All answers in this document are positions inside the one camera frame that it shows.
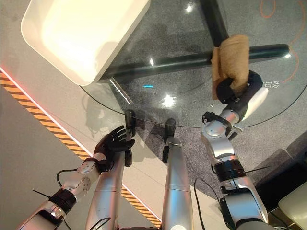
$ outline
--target round glass tabletop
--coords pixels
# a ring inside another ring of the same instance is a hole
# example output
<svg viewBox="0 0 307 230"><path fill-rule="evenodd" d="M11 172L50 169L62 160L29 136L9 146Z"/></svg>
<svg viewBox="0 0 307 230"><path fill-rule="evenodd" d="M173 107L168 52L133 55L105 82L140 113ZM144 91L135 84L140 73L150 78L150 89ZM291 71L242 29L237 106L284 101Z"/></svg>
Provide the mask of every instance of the round glass tabletop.
<svg viewBox="0 0 307 230"><path fill-rule="evenodd" d="M218 3L230 35L248 35L251 46L282 43L291 46L291 52L284 57L250 64L250 69L261 75L269 94L261 107L242 123L247 127L267 121L291 106L306 87L305 67L300 64L307 58L305 8L299 2L291 9L283 8L283 1L277 5L276 1L265 0ZM206 111L219 114L225 105L212 99L211 67L197 64L187 65L184 70L180 67L193 61L193 55L205 57L213 49L200 8L196 0L152 1L111 64L112 71L107 70L108 77L83 89L116 112L132 109L138 119L161 124L172 117L179 126L200 127ZM143 74L143 70L155 66L170 67ZM121 76L117 74L127 68L130 70Z"/></svg>

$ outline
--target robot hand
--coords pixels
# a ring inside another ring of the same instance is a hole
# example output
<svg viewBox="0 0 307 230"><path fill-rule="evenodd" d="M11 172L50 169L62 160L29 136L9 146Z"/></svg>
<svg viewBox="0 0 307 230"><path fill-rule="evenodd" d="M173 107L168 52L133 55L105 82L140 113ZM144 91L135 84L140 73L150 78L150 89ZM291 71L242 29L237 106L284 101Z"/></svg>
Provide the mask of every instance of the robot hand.
<svg viewBox="0 0 307 230"><path fill-rule="evenodd" d="M106 159L111 161L115 152L127 151L134 143L134 139L127 141L124 126L119 126L101 139L95 147L94 154L103 153Z"/></svg>

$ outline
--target brown towel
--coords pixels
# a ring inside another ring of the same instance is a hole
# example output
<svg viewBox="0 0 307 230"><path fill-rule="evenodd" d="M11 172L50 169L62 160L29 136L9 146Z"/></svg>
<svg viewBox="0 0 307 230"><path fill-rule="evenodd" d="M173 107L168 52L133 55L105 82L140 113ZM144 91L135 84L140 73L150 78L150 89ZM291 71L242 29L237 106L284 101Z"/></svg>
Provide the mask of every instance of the brown towel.
<svg viewBox="0 0 307 230"><path fill-rule="evenodd" d="M235 35L213 49L212 81L213 99L216 100L216 87L226 78L233 78L230 85L236 95L244 90L248 81L249 42L244 35Z"/></svg>

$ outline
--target white tray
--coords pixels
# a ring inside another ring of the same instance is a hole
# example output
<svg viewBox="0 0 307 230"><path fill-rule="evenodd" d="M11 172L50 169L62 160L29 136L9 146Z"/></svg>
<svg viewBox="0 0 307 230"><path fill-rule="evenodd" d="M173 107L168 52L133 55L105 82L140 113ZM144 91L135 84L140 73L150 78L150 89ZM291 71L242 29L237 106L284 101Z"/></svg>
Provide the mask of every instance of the white tray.
<svg viewBox="0 0 307 230"><path fill-rule="evenodd" d="M21 23L26 43L72 82L97 81L150 0L31 0Z"/></svg>

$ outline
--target black wire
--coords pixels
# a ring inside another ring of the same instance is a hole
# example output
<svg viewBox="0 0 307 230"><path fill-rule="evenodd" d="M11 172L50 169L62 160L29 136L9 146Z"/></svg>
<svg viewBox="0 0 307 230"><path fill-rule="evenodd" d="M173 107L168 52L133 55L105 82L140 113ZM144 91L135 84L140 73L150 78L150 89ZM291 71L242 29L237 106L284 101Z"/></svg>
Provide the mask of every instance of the black wire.
<svg viewBox="0 0 307 230"><path fill-rule="evenodd" d="M57 182L58 182L59 186L62 187L62 184L61 184L61 182L59 181L59 175L60 175L61 173L63 173L63 172L73 172L73 171L77 171L77 169L64 169L64 170L59 171L59 172L57 173ZM64 223L65 223L66 227L67 227L69 230L72 230L72 229L69 227L69 225L68 225L68 223L66 222L66 220L64 220Z"/></svg>
<svg viewBox="0 0 307 230"><path fill-rule="evenodd" d="M73 172L73 171L77 171L77 169L64 169L64 170L61 170L57 173L57 182L59 184L60 187L62 187L62 184L61 182L59 181L59 175L63 172Z"/></svg>
<svg viewBox="0 0 307 230"><path fill-rule="evenodd" d="M69 230L72 230L72 229L69 227L69 225L68 225L68 223L66 222L66 220L64 220L64 223L65 223L66 227L67 227Z"/></svg>
<svg viewBox="0 0 307 230"><path fill-rule="evenodd" d="M270 165L262 167L262 168L258 168L258 169L253 169L253 170L247 171L246 173L250 173L250 172L253 172L253 171L258 171L258 170L261 170L261 169L266 169L266 168L269 168L269 167L270 167Z"/></svg>
<svg viewBox="0 0 307 230"><path fill-rule="evenodd" d="M214 192L215 196L216 196L216 199L217 199L217 202L219 202L219 197L217 196L215 190L207 183L205 182L203 179L201 179L200 177L197 177L194 181L194 193L195 193L195 197L196 197L196 203L197 203L197 209L198 209L198 215L200 216L200 221L201 221L201 227L202 227L202 230L206 230L205 229L205 226L203 224L203 221L202 221L202 217L201 217L201 207L200 207L200 203L198 201L198 197L197 197L197 193L196 193L196 182L197 180L200 179L202 182L204 182L209 188L212 189L212 191Z"/></svg>
<svg viewBox="0 0 307 230"><path fill-rule="evenodd" d="M109 220L111 220L110 217L102 218L102 219L100 219L97 223L95 223L94 226L92 226L92 227L90 228L90 230L93 230L93 229L96 227L96 225L98 225L102 220L105 220L105 219L106 219L106 221L105 221L102 225L100 225L98 228L100 228L101 226L103 226L104 224L106 224Z"/></svg>
<svg viewBox="0 0 307 230"><path fill-rule="evenodd" d="M34 189L31 189L33 192L36 192L36 193L38 193L38 194L40 194L40 195L43 195L43 196L45 196L45 197L48 197L49 199L51 198L50 196L48 196L48 195L46 195L46 194L43 194L43 193L41 193L41 192L39 192L39 191L37 191L37 190L34 190Z"/></svg>
<svg viewBox="0 0 307 230"><path fill-rule="evenodd" d="M289 230L289 227L288 227L288 225L282 220L282 219L280 219L278 216L276 216L274 213L272 213L272 212L268 212L268 213L271 213L272 214L272 216L274 216L276 219L278 219L281 223L283 223L283 225L287 228L287 230Z"/></svg>
<svg viewBox="0 0 307 230"><path fill-rule="evenodd" d="M216 175L216 172L213 170L213 166L211 165L212 172Z"/></svg>

